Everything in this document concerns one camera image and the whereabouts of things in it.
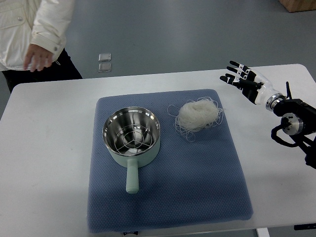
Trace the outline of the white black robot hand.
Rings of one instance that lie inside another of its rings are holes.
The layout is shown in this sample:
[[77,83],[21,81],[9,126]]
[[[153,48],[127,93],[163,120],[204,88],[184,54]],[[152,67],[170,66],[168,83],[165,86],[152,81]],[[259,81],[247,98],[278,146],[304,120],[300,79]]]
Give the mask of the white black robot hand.
[[220,76],[220,80],[241,90],[253,104],[268,106],[275,99],[285,99],[285,96],[275,90],[272,83],[258,71],[235,61],[230,61],[227,70],[224,76]]

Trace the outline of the white jacket sleeve forearm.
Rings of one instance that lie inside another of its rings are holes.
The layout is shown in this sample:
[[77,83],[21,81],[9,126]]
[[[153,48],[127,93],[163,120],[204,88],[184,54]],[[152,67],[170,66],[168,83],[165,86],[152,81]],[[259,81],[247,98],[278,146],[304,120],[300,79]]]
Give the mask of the white jacket sleeve forearm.
[[74,7],[74,0],[42,0],[33,22],[31,44],[60,54],[66,44],[65,33]]

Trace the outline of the person's bare hand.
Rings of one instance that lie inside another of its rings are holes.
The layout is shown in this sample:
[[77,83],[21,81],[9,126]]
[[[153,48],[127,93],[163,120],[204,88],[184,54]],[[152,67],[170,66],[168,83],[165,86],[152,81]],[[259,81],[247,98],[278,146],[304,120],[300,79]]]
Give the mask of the person's bare hand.
[[23,70],[42,71],[52,65],[53,53],[36,44],[30,44],[24,58]]

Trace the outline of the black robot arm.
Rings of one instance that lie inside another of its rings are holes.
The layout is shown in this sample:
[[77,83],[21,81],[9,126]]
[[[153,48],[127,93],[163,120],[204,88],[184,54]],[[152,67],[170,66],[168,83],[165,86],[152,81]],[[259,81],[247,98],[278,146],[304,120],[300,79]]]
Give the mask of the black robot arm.
[[271,130],[271,138],[286,147],[299,147],[305,153],[306,165],[316,167],[316,109],[300,99],[273,95],[266,108],[280,117],[280,125]]

